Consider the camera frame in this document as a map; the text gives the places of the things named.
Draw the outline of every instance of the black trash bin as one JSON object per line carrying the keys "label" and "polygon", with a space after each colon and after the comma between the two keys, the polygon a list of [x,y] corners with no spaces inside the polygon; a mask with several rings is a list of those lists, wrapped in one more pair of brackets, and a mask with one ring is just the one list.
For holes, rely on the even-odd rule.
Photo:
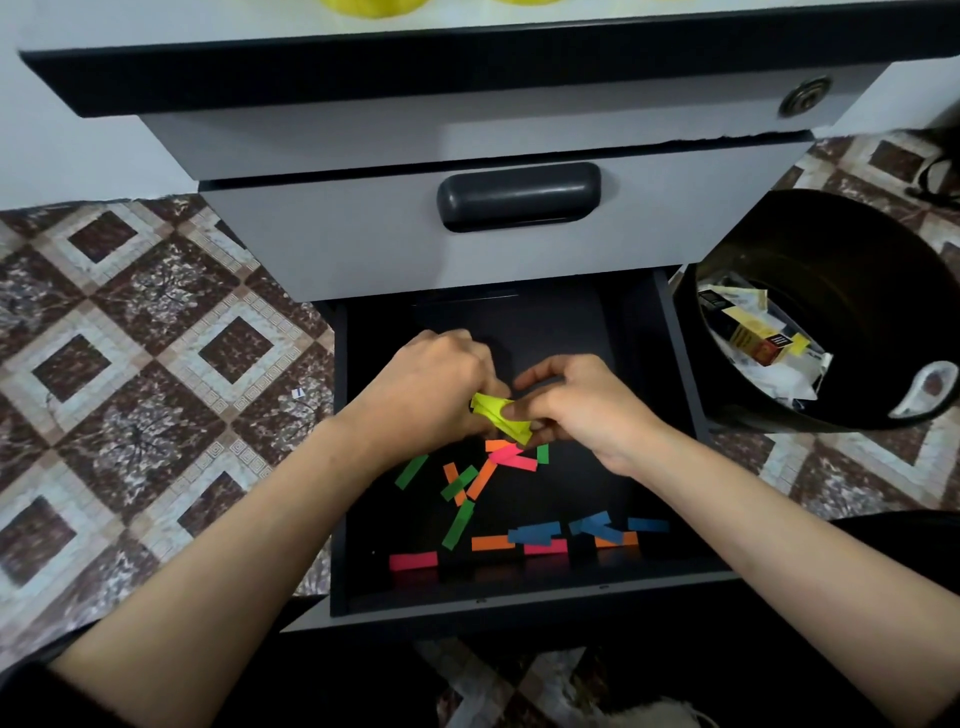
{"label": "black trash bin", "polygon": [[[834,358],[798,412],[767,397],[717,347],[697,281],[732,270]],[[872,207],[814,190],[767,194],[697,266],[675,303],[708,416],[764,432],[904,427],[960,394],[960,284],[923,240]]]}

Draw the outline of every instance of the yellow object on desk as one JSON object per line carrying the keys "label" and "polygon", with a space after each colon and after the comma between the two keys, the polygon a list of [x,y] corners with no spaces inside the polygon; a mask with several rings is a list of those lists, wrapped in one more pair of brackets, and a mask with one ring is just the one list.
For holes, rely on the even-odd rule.
{"label": "yellow object on desk", "polygon": [[470,400],[470,406],[473,408],[475,414],[483,415],[490,420],[498,430],[510,435],[521,445],[526,445],[530,442],[530,438],[534,436],[534,433],[530,431],[530,423],[504,420],[500,417],[500,410],[512,401],[513,400],[504,400],[501,397],[491,397],[490,395],[483,395],[477,392],[473,395],[473,399]]}
{"label": "yellow object on desk", "polygon": [[419,8],[427,0],[320,0],[331,10],[357,17],[393,17]]}

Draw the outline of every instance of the black handle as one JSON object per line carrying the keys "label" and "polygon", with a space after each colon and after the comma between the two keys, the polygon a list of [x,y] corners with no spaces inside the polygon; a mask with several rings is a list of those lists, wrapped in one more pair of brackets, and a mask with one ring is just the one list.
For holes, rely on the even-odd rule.
{"label": "black handle", "polygon": [[600,205],[600,168],[588,161],[446,178],[437,208],[453,232],[570,222]]}

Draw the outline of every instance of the square tile pattern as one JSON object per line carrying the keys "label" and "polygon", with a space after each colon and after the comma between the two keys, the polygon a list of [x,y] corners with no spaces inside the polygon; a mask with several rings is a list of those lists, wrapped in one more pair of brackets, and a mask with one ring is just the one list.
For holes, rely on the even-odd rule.
{"label": "square tile pattern", "polygon": [[[939,153],[915,133],[827,139],[777,188],[874,206],[960,277],[960,215],[908,192]],[[332,411],[332,350],[320,315],[199,195],[0,212],[0,668],[104,615],[269,473]],[[717,446],[823,518],[960,509],[958,409],[897,432]],[[298,594],[325,593],[328,559]],[[441,725],[589,718],[583,648],[418,650],[449,685]]]}

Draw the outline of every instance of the yellow paper scrap in bin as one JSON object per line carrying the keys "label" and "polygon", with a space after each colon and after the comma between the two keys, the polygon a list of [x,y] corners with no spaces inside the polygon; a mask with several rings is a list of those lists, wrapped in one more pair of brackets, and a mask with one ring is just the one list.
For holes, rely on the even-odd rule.
{"label": "yellow paper scrap in bin", "polygon": [[500,397],[491,397],[490,395],[483,395],[477,392],[473,395],[470,406],[473,408],[475,414],[483,415],[490,420],[498,430],[510,435],[521,445],[526,445],[530,442],[530,438],[533,437],[533,432],[530,431],[530,423],[504,420],[500,417],[500,410],[512,401],[513,400],[504,400]]}

